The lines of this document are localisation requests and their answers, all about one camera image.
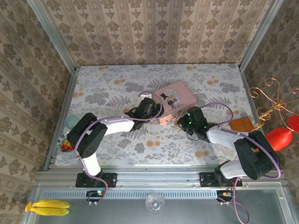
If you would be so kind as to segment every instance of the floral patterned tablecloth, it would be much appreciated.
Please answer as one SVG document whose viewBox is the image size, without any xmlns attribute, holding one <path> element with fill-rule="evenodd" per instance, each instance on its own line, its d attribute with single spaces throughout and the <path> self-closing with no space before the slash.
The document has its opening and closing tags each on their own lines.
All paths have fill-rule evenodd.
<svg viewBox="0 0 299 224">
<path fill-rule="evenodd" d="M 197 105 L 222 102 L 235 118 L 249 116 L 250 105 L 236 64 L 122 65 L 81 67 L 69 115 L 92 112 L 99 117 L 123 115 L 138 106 L 141 91 L 155 91 L 182 80 Z M 204 108 L 209 122 L 230 118 L 226 108 Z M 235 150 L 204 141 L 191 141 L 174 121 L 151 121 L 135 132 L 105 136 L 96 155 L 100 164 L 218 164 L 236 158 Z M 76 164 L 73 153 L 58 151 L 56 165 Z"/>
</svg>

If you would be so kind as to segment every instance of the black mounting bracket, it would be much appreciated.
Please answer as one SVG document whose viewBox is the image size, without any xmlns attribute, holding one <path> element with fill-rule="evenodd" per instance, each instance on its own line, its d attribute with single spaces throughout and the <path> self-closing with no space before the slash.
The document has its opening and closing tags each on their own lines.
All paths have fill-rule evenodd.
<svg viewBox="0 0 299 224">
<path fill-rule="evenodd" d="M 202 188 L 211 187 L 233 187 L 233 183 L 236 181 L 236 177 L 229 180 L 220 180 L 215 172 L 199 173 L 200 186 Z M 237 183 L 237 187 L 242 187 L 242 180 Z"/>
<path fill-rule="evenodd" d="M 106 181 L 108 188 L 115 188 L 117 183 L 117 173 L 103 173 L 101 179 Z M 76 188 L 104 188 L 101 181 L 88 177 L 85 173 L 79 173 L 76 180 Z"/>
</svg>

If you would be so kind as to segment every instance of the damask wallpaper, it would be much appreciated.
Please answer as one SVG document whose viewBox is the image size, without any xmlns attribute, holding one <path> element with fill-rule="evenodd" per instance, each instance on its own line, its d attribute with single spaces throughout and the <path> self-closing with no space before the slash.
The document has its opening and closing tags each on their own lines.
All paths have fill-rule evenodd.
<svg viewBox="0 0 299 224">
<path fill-rule="evenodd" d="M 270 0 L 41 0 L 76 66 L 237 63 Z"/>
<path fill-rule="evenodd" d="M 70 74 L 25 0 L 0 0 L 0 29 L 0 224 L 16 224 Z"/>
<path fill-rule="evenodd" d="M 262 39 L 252 60 L 245 69 L 250 86 L 261 86 L 274 98 L 277 88 L 265 86 L 268 77 L 281 83 L 281 98 L 285 101 L 298 99 L 292 89 L 299 88 L 299 1 L 285 0 Z M 268 101 L 260 97 L 255 100 L 257 106 L 267 106 Z M 299 113 L 299 103 L 289 104 L 288 109 Z M 287 120 L 291 114 L 283 113 Z M 265 132 L 283 127 L 279 114 L 275 113 L 265 125 Z M 282 162 L 290 191 L 299 210 L 299 133 L 293 133 L 292 143 L 278 153 Z"/>
</svg>

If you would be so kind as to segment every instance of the gold metal ornament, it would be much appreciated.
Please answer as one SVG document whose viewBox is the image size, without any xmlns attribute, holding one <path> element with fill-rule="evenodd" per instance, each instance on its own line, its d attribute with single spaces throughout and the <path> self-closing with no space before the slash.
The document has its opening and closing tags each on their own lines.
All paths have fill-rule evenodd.
<svg viewBox="0 0 299 224">
<path fill-rule="evenodd" d="M 289 113 L 292 113 L 292 114 L 295 114 L 295 115 L 299 115 L 299 114 L 296 114 L 290 110 L 287 109 L 288 105 L 289 104 L 292 104 L 296 101 L 298 101 L 299 99 L 296 99 L 296 100 L 292 100 L 290 102 L 285 102 L 284 100 L 282 100 L 280 97 L 279 97 L 279 91 L 280 91 L 280 83 L 278 80 L 274 79 L 274 78 L 267 78 L 265 79 L 265 84 L 269 87 L 272 87 L 274 82 L 276 82 L 278 84 L 278 93 L 277 93 L 277 98 L 275 99 L 271 99 L 270 97 L 268 97 L 260 88 L 258 87 L 251 87 L 249 88 L 249 95 L 252 97 L 252 98 L 258 98 L 260 95 L 257 91 L 261 92 L 266 98 L 268 98 L 268 100 L 271 101 L 271 106 L 261 106 L 261 107 L 258 107 L 257 110 L 256 110 L 256 113 L 259 117 L 259 121 L 260 121 L 260 124 L 255 124 L 254 125 L 254 130 L 257 130 L 259 128 L 261 128 L 262 126 L 264 126 L 265 122 L 267 120 L 270 120 L 271 118 L 271 113 L 274 112 L 274 111 L 278 111 L 279 115 L 280 115 L 280 118 L 282 120 L 282 122 L 284 123 L 284 125 L 290 129 L 291 131 L 294 131 L 293 129 L 291 129 L 285 122 L 284 118 L 282 117 L 281 115 L 281 112 L 282 111 L 287 111 Z M 292 89 L 292 92 L 296 95 L 299 95 L 299 88 L 293 88 Z"/>
</svg>

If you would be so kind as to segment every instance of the banana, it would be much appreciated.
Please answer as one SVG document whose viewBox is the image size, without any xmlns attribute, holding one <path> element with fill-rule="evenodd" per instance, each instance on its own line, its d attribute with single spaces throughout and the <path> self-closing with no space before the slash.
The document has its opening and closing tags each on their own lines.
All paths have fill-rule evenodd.
<svg viewBox="0 0 299 224">
<path fill-rule="evenodd" d="M 33 203 L 33 207 L 46 207 L 46 208 L 57 208 L 57 209 L 67 209 L 71 205 L 66 201 L 60 201 L 55 199 L 45 199 L 39 200 Z"/>
<path fill-rule="evenodd" d="M 31 207 L 31 202 L 26 205 L 25 211 L 32 211 L 37 215 L 41 216 L 65 216 L 70 213 L 67 209 L 57 209 L 57 208 L 33 208 Z"/>
</svg>

